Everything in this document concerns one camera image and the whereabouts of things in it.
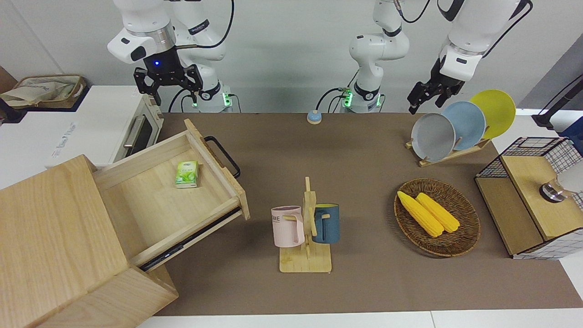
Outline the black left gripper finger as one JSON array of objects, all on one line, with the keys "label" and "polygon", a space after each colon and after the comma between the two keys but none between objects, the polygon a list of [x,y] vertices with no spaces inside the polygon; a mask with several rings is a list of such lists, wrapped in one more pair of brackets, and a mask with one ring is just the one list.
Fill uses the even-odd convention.
[{"label": "black left gripper finger", "polygon": [[452,96],[455,96],[459,93],[459,89],[458,88],[444,88],[441,90],[439,97],[436,100],[436,106],[437,108],[442,108],[442,106],[444,105],[444,103],[451,98]]},{"label": "black left gripper finger", "polygon": [[431,99],[431,85],[429,83],[417,82],[407,97],[410,114],[416,114],[420,105],[428,99]]}]

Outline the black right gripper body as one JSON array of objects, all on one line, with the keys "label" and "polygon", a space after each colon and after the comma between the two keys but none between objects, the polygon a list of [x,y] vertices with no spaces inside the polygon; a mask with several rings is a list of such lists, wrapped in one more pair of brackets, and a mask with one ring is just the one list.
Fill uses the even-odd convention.
[{"label": "black right gripper body", "polygon": [[161,87],[180,85],[183,67],[176,46],[164,52],[152,54],[144,58],[143,62],[148,70],[148,77]]}]

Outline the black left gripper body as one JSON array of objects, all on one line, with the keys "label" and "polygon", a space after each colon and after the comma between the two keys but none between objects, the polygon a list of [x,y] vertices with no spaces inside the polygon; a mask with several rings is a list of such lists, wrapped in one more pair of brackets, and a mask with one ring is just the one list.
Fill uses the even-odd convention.
[{"label": "black left gripper body", "polygon": [[436,60],[431,68],[429,81],[422,84],[426,95],[441,95],[444,92],[457,95],[465,84],[465,81],[446,76],[440,72],[444,61],[445,58]]}]

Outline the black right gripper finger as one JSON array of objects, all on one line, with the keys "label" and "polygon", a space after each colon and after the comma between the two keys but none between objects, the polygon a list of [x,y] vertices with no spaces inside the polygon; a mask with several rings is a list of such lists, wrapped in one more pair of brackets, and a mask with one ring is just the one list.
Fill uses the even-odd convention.
[{"label": "black right gripper finger", "polygon": [[158,92],[160,85],[156,81],[153,81],[150,85],[147,84],[148,70],[137,67],[134,69],[133,77],[139,93],[150,96],[154,99],[156,105],[160,106],[162,104],[162,99]]},{"label": "black right gripper finger", "polygon": [[191,64],[183,69],[180,86],[190,93],[193,103],[198,103],[197,96],[202,91],[204,83],[196,64]]}]

